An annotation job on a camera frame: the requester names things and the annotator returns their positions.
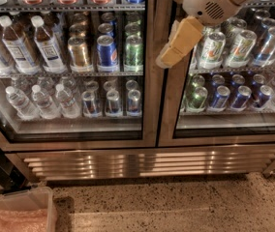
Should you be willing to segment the energy drink can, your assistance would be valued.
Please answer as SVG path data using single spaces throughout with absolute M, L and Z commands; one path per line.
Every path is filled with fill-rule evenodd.
M 120 95 L 117 90 L 109 90 L 106 99 L 106 116 L 118 117 L 122 115 Z
M 82 112 L 85 117 L 93 118 L 100 117 L 102 115 L 100 104 L 94 92 L 83 92 L 81 95 L 81 99 L 83 104 Z
M 141 114 L 141 94 L 139 90 L 130 90 L 127 94 L 127 114 L 139 116 Z

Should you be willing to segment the brown tea bottle right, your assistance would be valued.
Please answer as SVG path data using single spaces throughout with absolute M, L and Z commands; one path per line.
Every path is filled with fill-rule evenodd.
M 31 22 L 35 27 L 34 41 L 45 60 L 47 70 L 50 73 L 65 72 L 67 67 L 64 56 L 53 31 L 45 26 L 39 15 L 33 16 Z

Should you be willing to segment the water bottle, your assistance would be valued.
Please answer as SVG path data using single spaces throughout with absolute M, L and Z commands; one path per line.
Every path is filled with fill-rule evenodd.
M 80 116 L 80 107 L 69 88 L 63 84 L 57 84 L 55 97 L 59 101 L 62 114 L 65 118 L 75 119 Z
M 39 110 L 25 93 L 13 86 L 6 88 L 6 98 L 10 105 L 17 111 L 17 116 L 22 120 L 33 120 L 40 117 Z
M 55 119 L 61 116 L 60 109 L 56 105 L 52 96 L 40 85 L 34 85 L 32 87 L 32 100 L 39 108 L 42 118 Z

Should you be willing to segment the green can lower shelf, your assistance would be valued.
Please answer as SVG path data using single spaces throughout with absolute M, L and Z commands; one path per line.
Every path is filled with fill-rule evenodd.
M 188 111 L 203 111 L 205 108 L 208 91 L 205 87 L 196 87 L 189 96 L 187 103 Z

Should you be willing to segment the energy drink can left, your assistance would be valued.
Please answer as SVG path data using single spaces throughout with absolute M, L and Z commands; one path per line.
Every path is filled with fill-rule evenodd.
M 83 92 L 81 95 L 81 99 L 83 104 L 82 112 L 85 117 L 93 118 L 100 117 L 102 115 L 100 104 L 94 92 Z

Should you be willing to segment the gold soda can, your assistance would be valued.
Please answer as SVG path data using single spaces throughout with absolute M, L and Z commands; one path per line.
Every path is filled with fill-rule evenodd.
M 71 56 L 71 68 L 76 73 L 93 71 L 92 59 L 86 40 L 82 37 L 70 37 L 68 50 Z

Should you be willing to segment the blue can lower right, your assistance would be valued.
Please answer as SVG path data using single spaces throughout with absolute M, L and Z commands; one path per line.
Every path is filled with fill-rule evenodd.
M 248 86 L 239 86 L 230 101 L 230 108 L 243 109 L 246 106 L 249 98 L 251 98 L 251 95 L 252 90 Z

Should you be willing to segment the water bottle middle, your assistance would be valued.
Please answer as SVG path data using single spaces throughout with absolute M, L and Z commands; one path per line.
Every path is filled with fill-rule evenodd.
M 32 100 L 39 108 L 42 118 L 55 119 L 61 116 L 60 109 L 56 105 L 52 96 L 40 85 L 34 85 L 32 87 Z

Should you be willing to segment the brown tea bottle middle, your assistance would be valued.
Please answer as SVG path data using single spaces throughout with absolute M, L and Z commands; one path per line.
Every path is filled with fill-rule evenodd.
M 35 74 L 40 69 L 40 62 L 35 47 L 28 40 L 22 25 L 13 22 L 7 15 L 0 16 L 3 28 L 2 40 L 11 53 L 21 73 Z

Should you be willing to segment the energy drink can right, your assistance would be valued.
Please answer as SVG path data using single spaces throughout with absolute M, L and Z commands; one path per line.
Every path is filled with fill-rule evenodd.
M 139 116 L 141 114 L 141 94 L 139 90 L 130 90 L 127 94 L 127 114 Z

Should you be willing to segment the glass fridge door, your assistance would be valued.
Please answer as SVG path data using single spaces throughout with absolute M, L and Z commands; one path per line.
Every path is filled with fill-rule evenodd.
M 173 5 L 171 25 L 162 49 L 168 42 L 173 22 L 191 16 L 183 10 L 183 3 L 170 1 Z M 225 68 L 229 48 L 242 30 L 251 30 L 257 35 L 249 61 L 240 68 Z M 200 69 L 200 51 L 206 37 L 213 32 L 222 32 L 226 36 L 221 64 L 211 70 Z M 161 145 L 275 144 L 275 0 L 247 0 L 236 15 L 222 23 L 203 25 L 202 38 L 190 53 L 165 70 L 168 75 L 160 130 Z M 208 105 L 220 85 L 230 89 L 226 108 L 211 111 Z M 230 101 L 241 85 L 252 90 L 251 98 L 243 109 L 231 109 Z M 205 108 L 203 111 L 188 111 L 189 96 L 196 87 L 205 87 L 208 91 Z
M 18 14 L 30 43 L 37 51 L 40 71 L 0 74 L 0 148 L 9 153 L 77 151 L 91 149 L 151 148 L 158 131 L 158 118 L 164 72 L 156 66 L 155 57 L 160 46 L 160 30 L 165 21 L 168 0 L 44 0 L 40 4 L 25 4 L 8 0 L 0 5 L 0 16 Z M 53 73 L 35 41 L 35 27 L 31 18 L 39 15 L 45 26 L 53 31 L 62 50 L 67 70 Z M 118 54 L 118 72 L 99 72 L 97 39 L 102 35 L 114 38 Z M 128 71 L 124 65 L 125 42 L 137 35 L 143 42 L 143 67 L 140 72 Z M 92 72 L 74 72 L 68 50 L 70 37 L 86 40 L 92 59 Z M 55 97 L 56 85 L 63 84 L 76 98 L 81 114 L 75 119 L 65 118 Z M 55 119 L 22 120 L 6 98 L 6 88 L 22 90 L 32 103 L 32 87 L 40 85 L 52 96 L 61 116 Z M 127 94 L 130 90 L 141 94 L 141 114 L 127 114 Z M 106 116 L 109 90 L 120 95 L 122 115 Z M 85 117 L 81 95 L 94 92 L 100 104 L 100 117 Z

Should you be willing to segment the energy drink can middle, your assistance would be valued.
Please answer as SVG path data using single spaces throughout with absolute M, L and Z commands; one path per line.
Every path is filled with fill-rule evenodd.
M 118 117 L 122 115 L 120 95 L 117 90 L 109 90 L 106 99 L 106 116 Z

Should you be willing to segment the water bottle right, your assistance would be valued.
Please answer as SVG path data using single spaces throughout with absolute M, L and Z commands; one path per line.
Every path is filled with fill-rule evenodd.
M 69 88 L 63 84 L 57 84 L 55 97 L 59 101 L 62 114 L 65 118 L 75 119 L 80 116 L 80 107 Z

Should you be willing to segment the blue can lower left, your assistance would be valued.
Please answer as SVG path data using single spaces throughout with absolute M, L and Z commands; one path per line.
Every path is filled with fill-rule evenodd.
M 218 86 L 210 104 L 208 105 L 208 109 L 211 111 L 223 111 L 226 108 L 229 96 L 230 89 L 227 86 Z

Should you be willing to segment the pink bubble wrap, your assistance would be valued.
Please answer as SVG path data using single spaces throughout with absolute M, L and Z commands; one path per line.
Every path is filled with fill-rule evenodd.
M 0 232 L 46 232 L 47 209 L 0 210 Z

